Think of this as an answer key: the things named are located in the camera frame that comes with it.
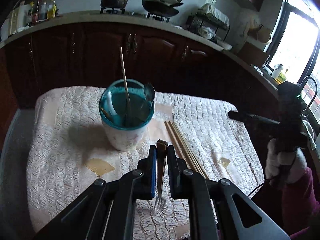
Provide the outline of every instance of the gray floor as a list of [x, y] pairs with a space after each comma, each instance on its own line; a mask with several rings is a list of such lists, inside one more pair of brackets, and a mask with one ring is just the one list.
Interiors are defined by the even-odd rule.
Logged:
[[34, 115], [34, 110], [16, 112], [0, 155], [0, 238], [6, 240], [29, 240], [34, 235], [26, 185]]

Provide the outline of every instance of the ornate metal handle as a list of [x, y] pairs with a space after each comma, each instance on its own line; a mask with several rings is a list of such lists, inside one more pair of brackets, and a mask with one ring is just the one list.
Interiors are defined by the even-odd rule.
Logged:
[[30, 59], [32, 60], [32, 47], [31, 47], [31, 42], [29, 42], [29, 56], [30, 56]]
[[126, 55], [128, 55], [130, 47], [131, 47], [131, 33], [128, 33], [127, 40], [125, 42], [125, 54]]
[[186, 48], [184, 49], [184, 52], [182, 53], [182, 61], [186, 58], [186, 56], [187, 56], [187, 52], [188, 52], [188, 49], [189, 49], [189, 47], [188, 46], [186, 46]]
[[75, 34], [74, 33], [72, 33], [71, 34], [71, 45], [72, 45], [72, 54], [74, 54], [74, 52], [75, 52]]
[[133, 54], [136, 54], [137, 52], [137, 35], [135, 34], [134, 37], [133, 37]]

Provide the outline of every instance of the quilted tablecloth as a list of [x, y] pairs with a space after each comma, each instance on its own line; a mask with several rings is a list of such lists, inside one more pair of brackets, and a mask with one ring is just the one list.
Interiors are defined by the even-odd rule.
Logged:
[[[211, 180], [232, 180], [245, 194], [264, 181], [258, 156], [242, 123], [228, 118], [235, 106], [228, 102], [186, 95], [158, 93], [155, 113], [143, 139], [134, 149], [118, 152], [108, 142], [98, 102], [105, 88], [68, 87], [51, 90], [36, 103], [33, 143], [28, 157], [28, 207], [34, 230], [39, 231], [81, 194], [97, 174], [85, 166], [92, 158], [115, 169], [105, 181], [119, 179], [148, 156], [158, 139], [170, 141], [164, 121], [180, 127]], [[155, 200], [137, 200], [134, 239], [175, 239], [175, 227], [189, 222], [188, 201], [170, 197], [165, 172], [162, 211]]]

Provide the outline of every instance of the gloved hand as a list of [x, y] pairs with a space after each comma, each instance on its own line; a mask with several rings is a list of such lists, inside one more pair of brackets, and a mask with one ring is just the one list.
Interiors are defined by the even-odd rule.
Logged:
[[266, 178], [271, 179], [279, 174], [279, 166], [280, 165], [291, 165], [294, 157], [296, 159], [294, 164], [292, 165], [289, 176], [287, 179], [287, 183], [291, 184], [297, 182], [303, 174], [306, 172], [307, 161], [303, 155], [303, 152], [300, 148], [297, 149], [296, 152], [280, 152], [279, 154], [276, 152], [276, 139], [273, 138], [268, 143], [268, 157], [267, 157], [267, 165], [266, 165]]

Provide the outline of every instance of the silver screw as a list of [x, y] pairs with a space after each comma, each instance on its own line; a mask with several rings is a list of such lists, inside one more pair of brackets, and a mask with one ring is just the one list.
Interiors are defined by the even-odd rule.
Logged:
[[223, 185], [223, 186], [229, 186], [231, 184], [230, 180], [228, 179], [221, 179], [220, 180], [220, 183]]
[[185, 169], [183, 170], [183, 174], [187, 176], [191, 176], [193, 174], [193, 170], [191, 169]]
[[133, 170], [133, 171], [132, 171], [132, 174], [133, 174], [134, 176], [140, 176], [140, 175], [142, 175], [142, 170]]
[[96, 179], [96, 180], [94, 181], [94, 184], [95, 184], [96, 186], [102, 186], [103, 183], [104, 183], [104, 180], [103, 180], [103, 179]]

